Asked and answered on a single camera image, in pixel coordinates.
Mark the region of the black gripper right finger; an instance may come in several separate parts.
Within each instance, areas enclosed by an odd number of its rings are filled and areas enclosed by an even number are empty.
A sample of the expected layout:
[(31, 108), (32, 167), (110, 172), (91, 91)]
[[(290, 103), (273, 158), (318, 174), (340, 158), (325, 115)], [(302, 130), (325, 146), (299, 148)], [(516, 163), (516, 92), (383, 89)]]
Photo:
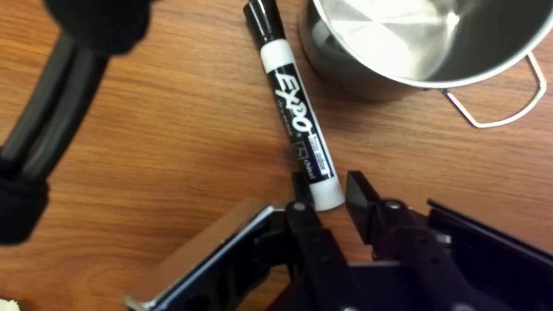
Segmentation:
[(553, 311), (553, 257), (428, 201), (423, 217), (347, 174), (345, 208), (375, 262), (395, 262), (432, 311)]

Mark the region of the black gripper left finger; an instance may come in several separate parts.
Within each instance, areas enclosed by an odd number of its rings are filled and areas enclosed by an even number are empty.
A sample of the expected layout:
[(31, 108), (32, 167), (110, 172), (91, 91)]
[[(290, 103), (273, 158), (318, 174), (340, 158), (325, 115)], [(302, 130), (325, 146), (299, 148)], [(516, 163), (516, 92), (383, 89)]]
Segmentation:
[(292, 201), (245, 201), (167, 257), (128, 291), (128, 311), (235, 311), (276, 267), (290, 277), (276, 310), (340, 311), (345, 260), (318, 219), (344, 203), (340, 184), (299, 174), (292, 182)]

